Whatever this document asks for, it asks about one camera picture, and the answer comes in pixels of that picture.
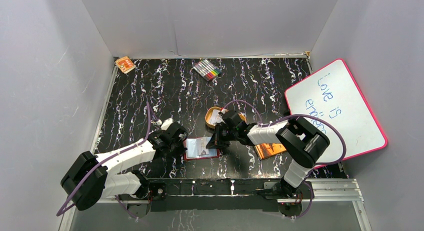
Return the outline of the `red leather card holder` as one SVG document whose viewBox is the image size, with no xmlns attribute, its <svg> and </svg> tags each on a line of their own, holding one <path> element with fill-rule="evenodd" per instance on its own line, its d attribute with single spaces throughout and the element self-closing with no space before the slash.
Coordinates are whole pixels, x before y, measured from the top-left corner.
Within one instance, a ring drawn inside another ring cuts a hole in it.
<svg viewBox="0 0 424 231">
<path fill-rule="evenodd" d="M 197 137 L 188 138 L 184 141 L 185 153 L 184 159 L 188 160 L 201 160 L 209 158 L 218 158 L 220 150 L 216 148 L 206 148 L 207 143 L 211 137 Z"/>
</svg>

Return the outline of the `yellow oval tray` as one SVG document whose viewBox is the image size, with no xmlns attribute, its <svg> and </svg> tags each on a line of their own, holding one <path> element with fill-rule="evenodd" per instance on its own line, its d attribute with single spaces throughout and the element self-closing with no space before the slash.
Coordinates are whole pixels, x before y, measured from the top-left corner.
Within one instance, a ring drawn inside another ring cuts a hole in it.
<svg viewBox="0 0 424 231">
<path fill-rule="evenodd" d="M 218 106 L 209 108 L 204 118 L 206 126 L 211 130 L 215 130 L 217 124 L 225 125 L 225 121 L 223 120 L 222 115 L 228 111 L 228 109 Z"/>
</svg>

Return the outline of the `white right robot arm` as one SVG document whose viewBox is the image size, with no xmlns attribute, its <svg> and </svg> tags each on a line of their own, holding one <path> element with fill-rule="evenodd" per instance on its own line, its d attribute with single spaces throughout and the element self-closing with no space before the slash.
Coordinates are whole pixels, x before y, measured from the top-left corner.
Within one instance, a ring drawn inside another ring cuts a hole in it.
<svg viewBox="0 0 424 231">
<path fill-rule="evenodd" d="M 301 183 L 330 145 L 329 138 L 302 116 L 290 115 L 275 124 L 247 123 L 233 110 L 222 115 L 206 148 L 224 149 L 231 141 L 252 147 L 281 144 L 292 158 L 280 182 L 282 193 L 288 198 L 301 192 Z"/>
</svg>

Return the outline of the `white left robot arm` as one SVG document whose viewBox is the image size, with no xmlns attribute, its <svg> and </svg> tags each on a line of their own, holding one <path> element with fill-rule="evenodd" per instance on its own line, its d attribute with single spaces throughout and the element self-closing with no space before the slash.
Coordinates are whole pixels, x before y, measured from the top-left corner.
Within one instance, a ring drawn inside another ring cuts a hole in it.
<svg viewBox="0 0 424 231">
<path fill-rule="evenodd" d="M 107 153 L 81 153 L 60 185 L 79 211 L 87 210 L 102 198 L 130 195 L 144 199 L 152 194 L 150 181 L 138 170 L 128 169 L 180 154 L 187 136 L 187 129 L 169 118 L 160 130 L 123 148 Z"/>
</svg>

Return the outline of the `silver VIP card stack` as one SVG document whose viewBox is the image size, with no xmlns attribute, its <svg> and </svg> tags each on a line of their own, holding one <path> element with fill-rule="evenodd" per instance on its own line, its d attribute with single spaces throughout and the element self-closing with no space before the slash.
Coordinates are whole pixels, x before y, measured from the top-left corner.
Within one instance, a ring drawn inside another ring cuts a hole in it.
<svg viewBox="0 0 424 231">
<path fill-rule="evenodd" d="M 214 109 L 209 117 L 208 122 L 215 126 L 216 124 L 219 124 L 223 121 L 222 116 L 220 114 L 221 110 L 220 109 Z"/>
</svg>

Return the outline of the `small orange card box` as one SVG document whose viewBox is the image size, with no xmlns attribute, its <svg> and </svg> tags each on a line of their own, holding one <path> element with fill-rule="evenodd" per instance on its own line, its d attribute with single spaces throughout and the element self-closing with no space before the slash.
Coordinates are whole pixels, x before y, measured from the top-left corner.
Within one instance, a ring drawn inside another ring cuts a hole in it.
<svg viewBox="0 0 424 231">
<path fill-rule="evenodd" d="M 127 74 L 136 68 L 129 56 L 120 57 L 115 61 L 116 66 L 123 74 Z"/>
</svg>

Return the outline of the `orange paperback book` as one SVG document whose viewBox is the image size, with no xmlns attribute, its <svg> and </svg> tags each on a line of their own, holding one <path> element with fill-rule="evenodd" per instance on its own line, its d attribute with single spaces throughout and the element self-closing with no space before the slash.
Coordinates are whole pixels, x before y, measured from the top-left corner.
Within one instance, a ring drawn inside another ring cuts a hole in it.
<svg viewBox="0 0 424 231">
<path fill-rule="evenodd" d="M 260 160 L 268 159 L 287 151 L 280 143 L 262 143 L 254 148 Z"/>
</svg>

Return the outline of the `pack of coloured markers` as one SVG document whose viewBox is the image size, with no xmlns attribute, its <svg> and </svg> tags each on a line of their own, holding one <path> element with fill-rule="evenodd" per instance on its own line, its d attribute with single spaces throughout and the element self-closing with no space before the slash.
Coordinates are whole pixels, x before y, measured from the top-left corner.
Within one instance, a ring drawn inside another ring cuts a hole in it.
<svg viewBox="0 0 424 231">
<path fill-rule="evenodd" d="M 201 59 L 192 67 L 198 74 L 200 74 L 207 82 L 218 77 L 222 71 L 215 66 L 208 59 Z"/>
</svg>

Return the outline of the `pink framed whiteboard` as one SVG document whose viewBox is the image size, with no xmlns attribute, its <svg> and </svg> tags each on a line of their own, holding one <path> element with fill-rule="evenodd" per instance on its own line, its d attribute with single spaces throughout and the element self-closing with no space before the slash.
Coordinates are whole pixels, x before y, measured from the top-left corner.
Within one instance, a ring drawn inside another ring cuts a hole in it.
<svg viewBox="0 0 424 231">
<path fill-rule="evenodd" d="M 385 148 L 387 136 L 346 62 L 336 59 L 285 91 L 291 114 L 331 124 L 346 144 L 345 159 Z"/>
</svg>

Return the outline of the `black aluminium base frame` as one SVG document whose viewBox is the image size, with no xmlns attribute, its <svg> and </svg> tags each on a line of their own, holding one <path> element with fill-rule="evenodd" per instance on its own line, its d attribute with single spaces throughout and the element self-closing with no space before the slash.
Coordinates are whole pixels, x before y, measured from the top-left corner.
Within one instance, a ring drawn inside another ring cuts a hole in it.
<svg viewBox="0 0 424 231">
<path fill-rule="evenodd" d="M 297 218 L 310 207 L 310 202 L 362 202 L 361 191 L 354 179 L 307 179 L 290 193 L 279 178 L 192 179 L 136 178 L 114 180 L 101 189 L 82 193 L 76 199 L 80 211 L 100 201 L 119 200 L 129 205 L 148 204 L 151 212 L 177 210 L 262 210 Z"/>
</svg>

